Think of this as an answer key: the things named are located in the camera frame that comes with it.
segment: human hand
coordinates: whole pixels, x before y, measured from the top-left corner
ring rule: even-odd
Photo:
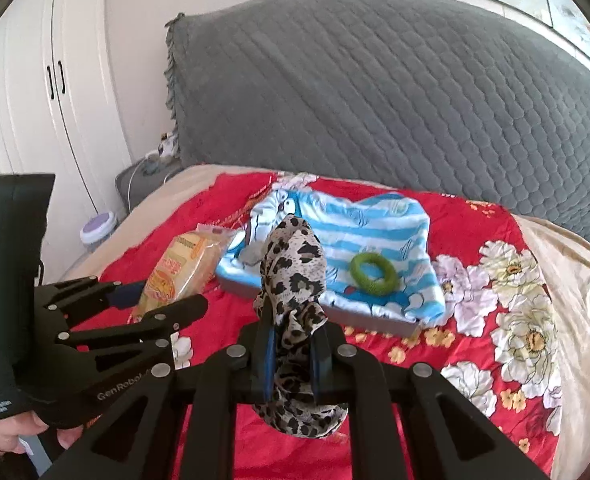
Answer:
[[[4,453],[25,453],[24,446],[19,442],[19,436],[32,436],[43,433],[48,429],[35,412],[26,412],[0,420],[0,456]],[[68,449],[73,445],[84,430],[83,426],[71,430],[57,430],[59,445]]]

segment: packaged bread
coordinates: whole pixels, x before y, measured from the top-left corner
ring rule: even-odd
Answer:
[[[199,294],[228,249],[234,231],[199,224],[197,230],[176,236],[146,281],[133,320],[181,298]]]

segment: green ring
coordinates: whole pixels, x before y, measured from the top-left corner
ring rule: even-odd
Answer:
[[[361,266],[373,264],[384,273],[383,280],[371,280]],[[373,296],[386,296],[399,287],[399,276],[393,264],[378,253],[359,253],[350,261],[350,275],[361,290]]]

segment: white wardrobe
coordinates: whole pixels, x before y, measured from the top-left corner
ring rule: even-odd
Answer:
[[[85,253],[81,227],[123,215],[115,176],[131,164],[115,102],[104,0],[14,0],[0,19],[0,173],[55,173],[45,281]]]

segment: white container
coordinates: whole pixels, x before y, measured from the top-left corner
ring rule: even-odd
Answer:
[[[101,213],[91,218],[79,231],[79,237],[86,248],[92,253],[102,242],[115,232],[117,217],[112,211]]]

